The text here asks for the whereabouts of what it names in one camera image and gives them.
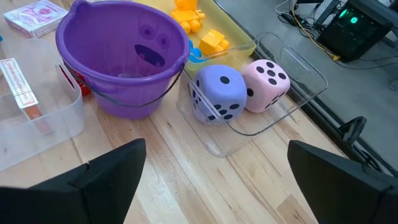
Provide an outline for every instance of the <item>plastic bucket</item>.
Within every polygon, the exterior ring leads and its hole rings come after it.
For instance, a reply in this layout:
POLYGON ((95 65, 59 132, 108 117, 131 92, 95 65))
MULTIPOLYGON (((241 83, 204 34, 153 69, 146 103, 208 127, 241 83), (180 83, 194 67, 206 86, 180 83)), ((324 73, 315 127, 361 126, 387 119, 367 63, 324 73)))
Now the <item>plastic bucket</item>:
POLYGON ((58 25, 56 42, 100 107, 129 119, 156 110, 189 55, 188 37, 177 22, 127 1, 75 1, 58 25))

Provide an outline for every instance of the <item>bucket handle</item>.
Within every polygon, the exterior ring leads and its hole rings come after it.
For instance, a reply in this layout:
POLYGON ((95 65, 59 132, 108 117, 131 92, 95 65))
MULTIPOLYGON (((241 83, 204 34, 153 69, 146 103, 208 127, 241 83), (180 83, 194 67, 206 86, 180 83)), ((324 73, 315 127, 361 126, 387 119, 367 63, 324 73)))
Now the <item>bucket handle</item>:
POLYGON ((105 95, 104 93, 100 92, 99 90, 97 90, 96 88, 92 87, 91 85, 89 85, 87 82, 83 81, 78 75, 76 75, 74 72, 70 72, 71 75, 78 80, 80 83, 82 83, 84 86, 86 86, 87 88, 89 88, 93 93, 98 94, 100 97, 103 97, 105 100, 108 100, 114 104, 117 104, 119 106, 125 106, 125 107, 129 107, 129 108, 141 108, 143 106, 148 106, 152 103, 155 103, 156 101, 158 101, 159 99, 161 99, 163 96, 165 96, 173 87, 174 85, 177 83, 178 79, 180 79, 180 76, 182 74, 182 72, 184 71, 184 64, 182 64, 180 72, 178 73, 177 77, 174 79, 173 83, 168 87, 168 89, 166 91, 164 91, 164 93, 162 93, 159 97, 157 97, 156 99, 148 102, 148 103, 144 103, 143 105, 125 105, 124 103, 119 102, 118 100, 115 100, 107 95, 105 95))

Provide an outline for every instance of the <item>wooden table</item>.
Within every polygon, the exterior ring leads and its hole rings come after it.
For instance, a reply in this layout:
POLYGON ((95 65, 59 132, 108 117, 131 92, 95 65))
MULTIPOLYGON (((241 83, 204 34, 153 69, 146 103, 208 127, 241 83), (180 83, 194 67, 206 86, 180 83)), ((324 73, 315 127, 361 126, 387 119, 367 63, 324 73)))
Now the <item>wooden table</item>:
MULTIPOLYGON (((1 1, 0 12, 34 0, 1 1)), ((73 0, 54 0, 66 9, 73 0)), ((4 43, 23 37, 0 19, 4 43)), ((45 35, 55 48, 55 33, 45 35)), ((105 114, 84 99, 85 129, 0 172, 0 185, 29 187, 136 138, 147 141, 147 160, 126 223, 316 223, 287 161, 287 145, 299 139, 336 154, 331 141, 296 111, 227 159, 211 156, 180 115, 178 87, 160 108, 139 121, 105 114)))

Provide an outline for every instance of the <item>bucket rim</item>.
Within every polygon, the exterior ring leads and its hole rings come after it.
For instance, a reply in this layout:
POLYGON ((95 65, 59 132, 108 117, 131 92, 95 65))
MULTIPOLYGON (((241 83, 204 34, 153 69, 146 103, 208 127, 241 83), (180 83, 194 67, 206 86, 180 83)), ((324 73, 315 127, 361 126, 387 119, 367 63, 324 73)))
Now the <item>bucket rim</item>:
POLYGON ((144 84, 144 83, 154 83, 154 82, 161 82, 165 79, 172 78, 174 75, 178 73, 179 70, 183 69, 182 67, 185 65, 185 63, 188 60, 189 56, 189 44, 188 44, 188 36, 185 33, 185 31, 182 29, 180 24, 172 19, 169 15, 166 13, 155 9, 153 7, 147 6, 145 4, 137 3, 137 2, 130 2, 130 1, 101 1, 101 2, 87 2, 86 0, 76 0, 73 4, 72 7, 70 8, 70 11, 68 14, 61 20, 61 22, 58 25, 57 31, 55 33, 55 42, 58 48, 58 51, 60 52, 60 55, 65 63, 67 63, 72 69, 74 69, 76 72, 80 73, 84 77, 88 78, 94 78, 97 80, 102 80, 106 82, 112 82, 112 83, 118 83, 118 84, 144 84), (178 33, 182 36, 183 39, 183 53, 182 55, 176 59, 175 63, 168 69, 166 69, 163 72, 157 73, 155 75, 151 75, 148 77, 139 77, 139 78, 122 78, 122 77, 114 77, 111 75, 103 74, 100 72, 97 72, 95 70, 92 70, 79 61, 77 61, 67 50, 64 42, 64 31, 66 26, 69 24, 71 19, 74 17, 76 14, 77 8, 81 5, 87 5, 90 7, 95 7, 95 6, 103 6, 103 5, 115 5, 115 4, 122 4, 125 6, 135 6, 139 7, 148 11, 151 11, 153 13, 156 13, 160 16, 162 16, 164 19, 167 19, 169 22, 173 23, 175 27, 178 30, 178 33))

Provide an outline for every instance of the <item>yellow toy block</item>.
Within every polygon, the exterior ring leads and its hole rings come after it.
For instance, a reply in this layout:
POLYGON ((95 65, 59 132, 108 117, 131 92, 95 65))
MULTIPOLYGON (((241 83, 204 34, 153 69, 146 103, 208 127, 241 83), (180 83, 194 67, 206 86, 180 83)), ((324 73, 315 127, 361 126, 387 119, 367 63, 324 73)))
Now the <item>yellow toy block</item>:
POLYGON ((175 19, 185 30, 187 34, 198 32, 205 19, 205 14, 201 10, 195 11, 172 11, 172 18, 175 19))
POLYGON ((197 9, 198 0, 174 0, 174 4, 179 11, 195 11, 197 9))
POLYGON ((204 55, 212 55, 229 48, 229 42, 217 30, 210 30, 199 43, 199 49, 204 55))

